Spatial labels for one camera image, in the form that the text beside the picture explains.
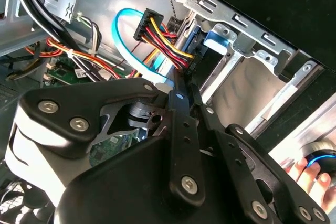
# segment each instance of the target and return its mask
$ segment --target black cable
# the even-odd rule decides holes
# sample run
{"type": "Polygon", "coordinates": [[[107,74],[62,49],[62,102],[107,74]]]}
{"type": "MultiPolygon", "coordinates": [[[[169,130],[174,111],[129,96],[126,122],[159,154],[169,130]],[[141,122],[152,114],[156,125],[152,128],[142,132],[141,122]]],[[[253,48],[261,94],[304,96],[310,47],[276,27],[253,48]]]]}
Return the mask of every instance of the black cable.
{"type": "Polygon", "coordinates": [[[176,16],[176,10],[175,10],[173,0],[170,0],[170,4],[172,6],[173,14],[174,14],[174,32],[177,32],[177,26],[176,26],[177,16],[176,16]]]}
{"type": "Polygon", "coordinates": [[[37,11],[48,21],[54,28],[59,32],[60,37],[63,41],[66,41],[66,45],[73,50],[80,50],[79,46],[72,38],[70,33],[65,29],[65,27],[45,8],[40,0],[31,0],[37,11]]]}
{"type": "MultiPolygon", "coordinates": [[[[48,20],[36,9],[36,6],[32,3],[32,0],[20,0],[21,4],[25,8],[26,12],[30,15],[30,17],[44,30],[46,31],[54,40],[59,41],[65,46],[80,50],[79,46],[75,42],[75,40],[70,36],[70,34],[63,27],[62,30],[57,30],[48,20]]],[[[48,12],[47,9],[44,8],[45,14],[48,18],[54,19],[58,22],[52,15],[48,12]]],[[[98,71],[89,63],[83,62],[80,59],[73,57],[75,64],[77,64],[92,81],[103,80],[101,75],[99,75],[98,71]]]]}

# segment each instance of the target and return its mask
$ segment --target white label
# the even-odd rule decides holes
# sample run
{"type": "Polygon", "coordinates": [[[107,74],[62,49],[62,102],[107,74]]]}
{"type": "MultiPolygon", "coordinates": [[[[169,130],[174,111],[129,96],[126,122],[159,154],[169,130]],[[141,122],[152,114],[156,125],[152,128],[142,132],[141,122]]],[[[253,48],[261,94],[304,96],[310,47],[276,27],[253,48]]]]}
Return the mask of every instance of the white label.
{"type": "Polygon", "coordinates": [[[76,73],[77,78],[85,78],[86,77],[85,72],[81,69],[75,69],[75,73],[76,73]]]}

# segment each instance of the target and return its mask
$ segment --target green circuit board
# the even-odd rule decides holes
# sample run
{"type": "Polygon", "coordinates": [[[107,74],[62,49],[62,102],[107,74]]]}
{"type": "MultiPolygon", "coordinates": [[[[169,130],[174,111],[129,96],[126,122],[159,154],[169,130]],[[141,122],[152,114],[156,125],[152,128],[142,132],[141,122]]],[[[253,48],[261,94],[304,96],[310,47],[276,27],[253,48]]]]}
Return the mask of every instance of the green circuit board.
{"type": "Polygon", "coordinates": [[[99,165],[109,158],[129,148],[133,143],[138,142],[138,130],[130,135],[114,136],[92,147],[90,153],[91,166],[99,165]]]}

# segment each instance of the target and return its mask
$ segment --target yellow wire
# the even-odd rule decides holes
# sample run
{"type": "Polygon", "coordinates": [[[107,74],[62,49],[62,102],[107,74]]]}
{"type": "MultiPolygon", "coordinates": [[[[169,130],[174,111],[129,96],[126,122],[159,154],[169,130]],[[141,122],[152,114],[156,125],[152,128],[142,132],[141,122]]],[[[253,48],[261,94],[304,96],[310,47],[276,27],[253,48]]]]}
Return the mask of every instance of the yellow wire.
{"type": "MultiPolygon", "coordinates": [[[[154,48],[156,48],[157,50],[160,51],[160,49],[154,45],[153,43],[151,43],[148,39],[146,39],[144,36],[141,37],[144,41],[146,41],[149,45],[152,45],[154,48]]],[[[179,67],[172,59],[167,58],[168,60],[171,61],[171,63],[177,68],[177,69],[181,69],[181,67],[179,67]]]]}
{"type": "MultiPolygon", "coordinates": [[[[144,62],[144,64],[147,65],[148,62],[150,62],[158,52],[160,52],[158,49],[154,50],[154,51],[148,56],[148,59],[144,62]]],[[[135,74],[134,78],[139,77],[139,75],[140,75],[140,73],[137,72],[137,73],[135,74]]]]}
{"type": "Polygon", "coordinates": [[[155,31],[157,32],[157,34],[159,35],[159,37],[163,40],[163,42],[169,46],[175,53],[177,54],[180,54],[180,55],[183,55],[185,57],[188,57],[188,58],[194,58],[194,56],[192,56],[191,54],[187,54],[186,52],[182,52],[181,50],[178,50],[176,47],[174,47],[170,42],[169,40],[167,40],[161,33],[159,27],[157,26],[157,24],[155,23],[155,20],[154,18],[151,18],[151,23],[153,24],[154,26],[154,29],[155,31]]]}

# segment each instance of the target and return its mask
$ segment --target cable tie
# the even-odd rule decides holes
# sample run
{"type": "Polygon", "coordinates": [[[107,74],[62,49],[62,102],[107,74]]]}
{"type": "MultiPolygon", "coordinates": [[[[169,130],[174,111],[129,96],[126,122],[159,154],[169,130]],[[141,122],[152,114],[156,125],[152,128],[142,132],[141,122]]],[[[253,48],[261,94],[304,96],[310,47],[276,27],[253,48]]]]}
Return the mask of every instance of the cable tie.
{"type": "Polygon", "coordinates": [[[70,58],[70,59],[73,59],[74,57],[74,53],[73,53],[73,49],[70,49],[68,52],[67,52],[67,54],[68,54],[68,57],[70,58]]]}
{"type": "Polygon", "coordinates": [[[90,55],[93,55],[93,54],[98,54],[98,52],[97,51],[93,51],[92,49],[89,49],[88,50],[88,54],[90,54],[90,55]]]}

